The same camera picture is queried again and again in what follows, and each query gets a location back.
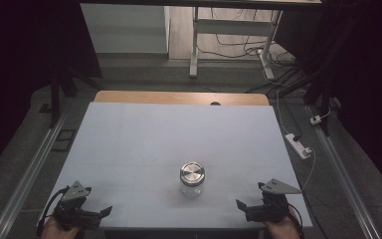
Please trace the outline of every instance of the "metal lid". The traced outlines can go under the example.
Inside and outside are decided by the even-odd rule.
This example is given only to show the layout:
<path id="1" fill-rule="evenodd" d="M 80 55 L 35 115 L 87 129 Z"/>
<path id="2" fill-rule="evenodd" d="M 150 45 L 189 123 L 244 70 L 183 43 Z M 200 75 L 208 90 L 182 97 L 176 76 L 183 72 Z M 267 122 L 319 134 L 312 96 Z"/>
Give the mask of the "metal lid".
<path id="1" fill-rule="evenodd" d="M 198 162 L 187 162 L 181 167 L 181 181 L 187 186 L 198 186 L 204 181 L 204 167 Z"/>

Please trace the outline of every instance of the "glass jar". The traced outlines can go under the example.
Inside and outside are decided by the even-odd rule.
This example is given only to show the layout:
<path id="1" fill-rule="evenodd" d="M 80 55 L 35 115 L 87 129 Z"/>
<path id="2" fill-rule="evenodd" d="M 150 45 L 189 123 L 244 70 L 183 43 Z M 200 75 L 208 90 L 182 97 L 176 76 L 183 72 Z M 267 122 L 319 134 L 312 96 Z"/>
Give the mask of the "glass jar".
<path id="1" fill-rule="evenodd" d="M 189 199 L 197 198 L 203 193 L 203 182 L 205 170 L 203 165 L 198 162 L 187 162 L 180 170 L 180 190 Z"/>

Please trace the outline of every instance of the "power strip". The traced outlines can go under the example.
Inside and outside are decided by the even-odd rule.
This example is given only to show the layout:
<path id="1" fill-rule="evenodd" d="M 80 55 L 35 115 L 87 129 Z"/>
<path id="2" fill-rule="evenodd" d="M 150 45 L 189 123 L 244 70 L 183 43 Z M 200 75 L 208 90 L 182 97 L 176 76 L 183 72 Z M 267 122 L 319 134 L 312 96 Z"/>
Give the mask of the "power strip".
<path id="1" fill-rule="evenodd" d="M 299 155 L 300 159 L 307 159 L 311 157 L 311 149 L 309 147 L 303 147 L 302 143 L 299 140 L 293 141 L 295 135 L 293 133 L 289 133 L 285 135 L 287 142 L 293 147 L 293 150 Z"/>
<path id="2" fill-rule="evenodd" d="M 321 122 L 321 117 L 316 116 L 316 117 L 310 118 L 309 121 L 311 122 L 312 125 L 315 125 Z"/>

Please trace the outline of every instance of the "dark background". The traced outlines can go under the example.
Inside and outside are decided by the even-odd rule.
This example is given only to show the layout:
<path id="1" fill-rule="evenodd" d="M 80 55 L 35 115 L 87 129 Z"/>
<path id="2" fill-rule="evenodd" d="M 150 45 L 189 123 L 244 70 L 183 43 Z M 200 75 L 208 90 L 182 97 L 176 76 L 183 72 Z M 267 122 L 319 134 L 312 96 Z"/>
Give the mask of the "dark background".
<path id="1" fill-rule="evenodd" d="M 80 4 L 0 1 L 0 154 L 29 110 L 32 94 L 67 68 L 101 77 Z"/>
<path id="2" fill-rule="evenodd" d="M 348 19 L 357 14 L 361 17 L 327 74 L 332 78 L 331 94 L 341 103 L 339 119 L 382 173 L 382 1 L 371 0 L 365 9 L 355 11 L 284 11 L 276 41 L 311 74 L 323 63 Z"/>

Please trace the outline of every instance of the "hand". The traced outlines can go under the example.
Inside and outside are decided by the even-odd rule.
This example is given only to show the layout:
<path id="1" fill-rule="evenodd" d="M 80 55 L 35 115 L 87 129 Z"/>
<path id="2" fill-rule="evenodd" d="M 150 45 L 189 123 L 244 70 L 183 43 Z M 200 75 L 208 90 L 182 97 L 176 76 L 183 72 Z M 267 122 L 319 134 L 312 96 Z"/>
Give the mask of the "hand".
<path id="1" fill-rule="evenodd" d="M 289 208 L 290 214 L 295 217 L 293 208 Z M 280 223 L 270 221 L 263 222 L 269 230 L 273 239 L 298 239 L 299 235 L 293 222 L 288 218 L 284 218 Z"/>
<path id="2" fill-rule="evenodd" d="M 43 228 L 41 239 L 74 239 L 80 231 L 79 227 L 74 227 L 69 231 L 64 230 L 58 221 L 53 217 L 49 217 Z"/>

